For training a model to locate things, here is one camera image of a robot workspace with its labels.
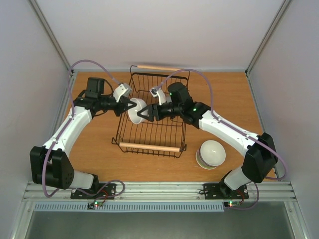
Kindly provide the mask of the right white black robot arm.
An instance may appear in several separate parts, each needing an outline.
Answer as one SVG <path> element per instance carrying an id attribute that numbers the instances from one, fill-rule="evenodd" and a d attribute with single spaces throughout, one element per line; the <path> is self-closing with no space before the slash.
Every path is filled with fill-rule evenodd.
<path id="1" fill-rule="evenodd" d="M 180 117 L 184 123 L 211 133 L 235 148 L 243 157 L 241 167 L 228 172 L 219 182 L 224 198 L 232 197 L 244 184 L 261 183 L 278 162 L 272 137 L 246 131 L 218 115 L 210 106 L 193 101 L 180 82 L 168 87 L 170 102 L 146 105 L 137 115 L 148 121 Z"/>

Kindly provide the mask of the ribbed white bowl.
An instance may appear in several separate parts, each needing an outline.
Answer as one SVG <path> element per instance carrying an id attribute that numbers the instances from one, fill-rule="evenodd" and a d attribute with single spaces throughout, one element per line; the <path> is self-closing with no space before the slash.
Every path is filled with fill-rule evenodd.
<path id="1" fill-rule="evenodd" d="M 201 147 L 199 148 L 200 154 L 208 155 L 208 154 L 214 154 L 219 157 L 219 164 L 222 165 L 225 162 L 226 159 L 226 152 L 224 147 L 215 140 L 207 140 L 205 141 Z"/>

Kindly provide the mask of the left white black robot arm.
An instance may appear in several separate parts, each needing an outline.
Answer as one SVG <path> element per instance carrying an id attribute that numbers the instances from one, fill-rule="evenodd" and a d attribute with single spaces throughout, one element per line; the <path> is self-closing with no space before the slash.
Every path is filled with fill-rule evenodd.
<path id="1" fill-rule="evenodd" d="M 97 177 L 76 171 L 69 154 L 82 130 L 99 112 L 113 111 L 120 116 L 136 105 L 129 99 L 132 88 L 127 83 L 120 83 L 108 95 L 104 94 L 105 83 L 107 81 L 102 78 L 88 78 L 86 89 L 73 100 L 70 112 L 57 132 L 43 146 L 35 146 L 30 151 L 33 182 L 42 185 L 46 197 L 52 197 L 47 187 L 56 191 L 82 189 L 88 198 L 100 194 Z"/>

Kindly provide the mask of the blue patterned white bowl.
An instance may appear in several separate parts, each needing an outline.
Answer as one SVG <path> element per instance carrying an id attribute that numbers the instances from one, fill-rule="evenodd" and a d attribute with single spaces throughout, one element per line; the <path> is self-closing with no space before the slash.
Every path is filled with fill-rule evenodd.
<path id="1" fill-rule="evenodd" d="M 173 102 L 171 95 L 167 95 L 167 96 L 165 97 L 165 99 L 166 99 L 166 102 L 167 102 L 167 103 L 172 103 L 172 102 Z"/>

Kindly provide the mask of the plain white bowl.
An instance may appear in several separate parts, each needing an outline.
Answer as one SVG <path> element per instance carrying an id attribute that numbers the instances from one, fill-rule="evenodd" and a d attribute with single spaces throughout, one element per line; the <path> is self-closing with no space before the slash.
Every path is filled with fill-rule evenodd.
<path id="1" fill-rule="evenodd" d="M 138 116 L 138 112 L 147 106 L 146 102 L 139 98 L 131 98 L 130 101 L 136 104 L 136 106 L 128 110 L 128 116 L 130 121 L 133 124 L 140 124 L 146 121 L 145 118 Z"/>

